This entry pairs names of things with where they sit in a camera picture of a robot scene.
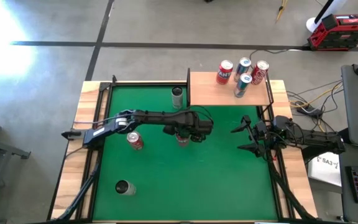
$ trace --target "black metal frame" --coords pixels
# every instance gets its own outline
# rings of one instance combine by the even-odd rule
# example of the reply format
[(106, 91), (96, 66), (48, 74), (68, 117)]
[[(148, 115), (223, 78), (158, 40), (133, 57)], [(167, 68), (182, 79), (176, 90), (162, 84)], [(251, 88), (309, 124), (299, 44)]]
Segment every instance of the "black metal frame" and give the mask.
[[(257, 106), (257, 115), (260, 119), (262, 119), (265, 122), (272, 122), (273, 118), (274, 118), (274, 113), (273, 113), (273, 92), (272, 92), (272, 87), (270, 85), (270, 79), (269, 76), (266, 76), (265, 79), (265, 84), (267, 87), (267, 93), (268, 93), (268, 99), (269, 99), (269, 105), (266, 106), (265, 109), (263, 109), (262, 106)], [(100, 114), (100, 109), (101, 109), (101, 104), (103, 101), (103, 94), (106, 90), (108, 90), (108, 99), (106, 102), (106, 109), (104, 112), (104, 118), (107, 118), (109, 116), (109, 110), (111, 107), (111, 97), (113, 94), (113, 89), (116, 86), (183, 86), (183, 87), (187, 87), (186, 88), (186, 94), (187, 94), (187, 106), (190, 105), (190, 69), (188, 69), (188, 73), (187, 73), (187, 80), (186, 81), (177, 81), (177, 82), (118, 82), (116, 77), (113, 76), (112, 82), (102, 82), (100, 83), (100, 88), (99, 88), (99, 94), (98, 94), (98, 100), (97, 100), (97, 104), (96, 104), (96, 109), (95, 109), (95, 115), (94, 115), (94, 121), (98, 121), (99, 118), (99, 114)], [(264, 118), (264, 113), (268, 112), (268, 119)], [(99, 166), (101, 167), (101, 161), (102, 161), (102, 156), (103, 156), (103, 147), (100, 147), (98, 150), (98, 158), (97, 158), (97, 163), (99, 163)], [(86, 162), (85, 162), (85, 168), (84, 168), (84, 177), (83, 180), (86, 180), (88, 178), (89, 175), (89, 170), (90, 170), (90, 165), (91, 165), (91, 160), (92, 160), (92, 150), (89, 150), (86, 156)], [(272, 158), (272, 154), (269, 152), (267, 155), (269, 158)], [(280, 175), (283, 177), (286, 185), (288, 185), (288, 179), (287, 179), (287, 173), (285, 170), (285, 165), (284, 165), (284, 160), (283, 160), (283, 156), (282, 156), (282, 152), (281, 150), (277, 151), (276, 157), (278, 159), (278, 164), (280, 167)], [(276, 208), (276, 213), (277, 213), (277, 218), (279, 222), (282, 221), (287, 221), (290, 223), (312, 223), (310, 221), (306, 221), (306, 220), (298, 220), (295, 218), (295, 214), (294, 214), (294, 210), (293, 210), (293, 206), (291, 205), (291, 203), (289, 202), (289, 200), (287, 199), (287, 207), (288, 207), (288, 214), (289, 214), (289, 218), (284, 218), (283, 217), (283, 212), (282, 212), (282, 207), (281, 207), (281, 203), (280, 203), (280, 196), (278, 194), (278, 186), (276, 181), (273, 180), (272, 178), (272, 173), (269, 171), (270, 174), (270, 180), (271, 180), (271, 185), (272, 185), (272, 193), (273, 193), (273, 197), (274, 197), (274, 202), (275, 202), (275, 208)], [(94, 201), (96, 198), (96, 193), (97, 193), (97, 188), (98, 188), (98, 182), (99, 182), (99, 175), (96, 175), (92, 189), (91, 189), (91, 198), (90, 198), (90, 202), (89, 202), (89, 209), (88, 209), (88, 214), (86, 218), (81, 218), (82, 216), (82, 209), (83, 209), (83, 205), (81, 204), (81, 206), (79, 206), (77, 208), (77, 213), (76, 213), (76, 217), (75, 220), (81, 221), (83, 222), (84, 220), (88, 221), (88, 222), (92, 222), (93, 221), (93, 212), (94, 212)], [(50, 211), (48, 214), (48, 220), (51, 218), (52, 216), (52, 210), (53, 210), (53, 205), (55, 203), (55, 197), (56, 197), (56, 193), (58, 190), (58, 185), (59, 185), (59, 181), (57, 182), (56, 188), (55, 188), (55, 195), (54, 198), (51, 202), (51, 206), (50, 206)], [(323, 223), (330, 223), (330, 222), (323, 222), (323, 221), (318, 221), (318, 222), (314, 222), (313, 223), (319, 223), (319, 224), (323, 224)]]

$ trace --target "wooden shelf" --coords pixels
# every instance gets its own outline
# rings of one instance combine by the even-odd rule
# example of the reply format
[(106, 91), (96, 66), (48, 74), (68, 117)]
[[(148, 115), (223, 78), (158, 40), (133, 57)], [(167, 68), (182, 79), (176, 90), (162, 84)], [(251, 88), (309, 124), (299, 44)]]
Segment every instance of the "wooden shelf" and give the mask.
[(250, 84), (242, 98), (234, 96), (237, 83), (232, 73), (229, 82), (221, 85), (216, 82), (216, 72), (190, 73), (190, 104), (201, 106), (267, 106), (270, 104), (265, 79), (259, 85)]

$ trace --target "concrete floor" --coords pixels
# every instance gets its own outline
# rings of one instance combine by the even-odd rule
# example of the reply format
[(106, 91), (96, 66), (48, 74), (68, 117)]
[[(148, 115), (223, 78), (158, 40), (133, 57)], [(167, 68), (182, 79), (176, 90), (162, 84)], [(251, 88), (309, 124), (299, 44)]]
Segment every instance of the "concrete floor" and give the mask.
[[(321, 6), (313, 0), (289, 1), (275, 24), (281, 1), (271, 0), (115, 0), (105, 42), (303, 45), (305, 22)], [(93, 47), (11, 46), (10, 41), (96, 42), (108, 0), (0, 1), (0, 140), (32, 151), (27, 161), (9, 164), (0, 189), (0, 219), (41, 222), (47, 217), (70, 128)], [(340, 12), (358, 13), (358, 0)], [(92, 80), (182, 80), (186, 69), (216, 71), (224, 59), (238, 61), (251, 50), (129, 49), (102, 47)], [(358, 52), (257, 52), (252, 60), (270, 64), (271, 79), (299, 92), (341, 78), (340, 67), (358, 63)], [(322, 90), (304, 95), (312, 99)], [(337, 130), (346, 124), (339, 109), (324, 115)], [(305, 129), (311, 121), (295, 117)], [(339, 194), (313, 191), (319, 217), (341, 215)]]

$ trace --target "green mat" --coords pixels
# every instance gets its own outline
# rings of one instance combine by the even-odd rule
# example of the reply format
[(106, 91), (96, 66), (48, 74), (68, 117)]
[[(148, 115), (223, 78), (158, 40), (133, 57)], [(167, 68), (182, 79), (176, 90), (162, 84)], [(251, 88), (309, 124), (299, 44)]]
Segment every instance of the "green mat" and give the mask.
[[(109, 115), (125, 109), (174, 112), (171, 89), (115, 87)], [(126, 135), (108, 137), (94, 220), (276, 220), (265, 161), (236, 148), (249, 142), (246, 132), (230, 133), (243, 114), (257, 121), (255, 107), (207, 109), (214, 128), (202, 143), (180, 147), (174, 136), (162, 132), (163, 126), (146, 124), (137, 128), (145, 142), (141, 151), (131, 148)], [(136, 186), (135, 195), (116, 193), (121, 179)]]

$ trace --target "can on its side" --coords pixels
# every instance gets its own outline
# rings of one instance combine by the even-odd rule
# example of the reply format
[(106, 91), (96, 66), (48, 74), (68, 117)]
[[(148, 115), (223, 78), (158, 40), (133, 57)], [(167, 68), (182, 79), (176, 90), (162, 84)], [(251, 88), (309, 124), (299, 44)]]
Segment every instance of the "can on its side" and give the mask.
[(136, 193), (136, 187), (129, 181), (120, 180), (116, 184), (116, 192), (121, 195), (134, 195)]
[(233, 63), (229, 60), (224, 60), (219, 66), (218, 74), (216, 74), (216, 82), (219, 84), (226, 84), (229, 81), (231, 72), (233, 71)]
[(243, 57), (242, 59), (240, 59), (240, 62), (237, 66), (236, 75), (234, 76), (234, 81), (238, 82), (240, 76), (244, 73), (247, 73), (250, 66), (251, 66), (251, 60), (249, 58)]
[(183, 90), (179, 86), (172, 88), (172, 106), (177, 110), (183, 107)]
[(135, 150), (143, 149), (144, 142), (142, 136), (140, 136), (140, 134), (137, 131), (128, 133), (127, 141)]
[(242, 74), (240, 76), (239, 82), (237, 83), (237, 86), (234, 88), (234, 96), (238, 98), (243, 97), (251, 82), (252, 77), (250, 75)]
[(177, 137), (179, 146), (185, 147), (185, 146), (189, 145), (190, 138), (182, 138), (179, 136), (179, 134), (176, 134), (176, 137)]
[(251, 73), (252, 84), (258, 85), (266, 77), (268, 70), (269, 70), (269, 64), (266, 61), (263, 60), (258, 61)]

